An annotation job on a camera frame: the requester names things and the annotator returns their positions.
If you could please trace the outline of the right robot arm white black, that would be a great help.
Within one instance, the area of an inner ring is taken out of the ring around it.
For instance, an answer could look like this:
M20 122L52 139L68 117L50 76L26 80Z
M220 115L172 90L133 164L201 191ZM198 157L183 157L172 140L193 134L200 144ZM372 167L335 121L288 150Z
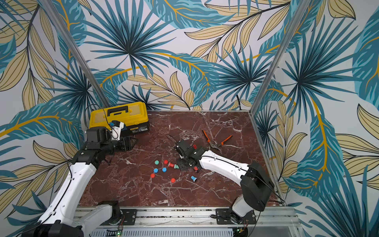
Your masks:
M236 184L242 190L242 194L236 198L226 213L215 214L216 218L225 224L245 224L254 220L255 211L264 211L274 190L267 172L263 167L254 162L252 164L240 163L221 155L210 149L194 147L185 140L177 141L174 149L179 153L176 160L181 171L202 169L218 173Z

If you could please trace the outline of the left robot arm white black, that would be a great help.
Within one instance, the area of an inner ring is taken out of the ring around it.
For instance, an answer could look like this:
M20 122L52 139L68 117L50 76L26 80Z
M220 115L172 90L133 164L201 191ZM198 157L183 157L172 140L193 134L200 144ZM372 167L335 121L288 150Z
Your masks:
M74 220L79 201L102 161L115 152L130 151L133 137L121 136L123 122L112 121L110 128L93 127L87 141L69 162L69 173L50 206L36 224L29 224L23 237L88 237L103 223L120 224L124 215L118 201L103 201L89 214Z

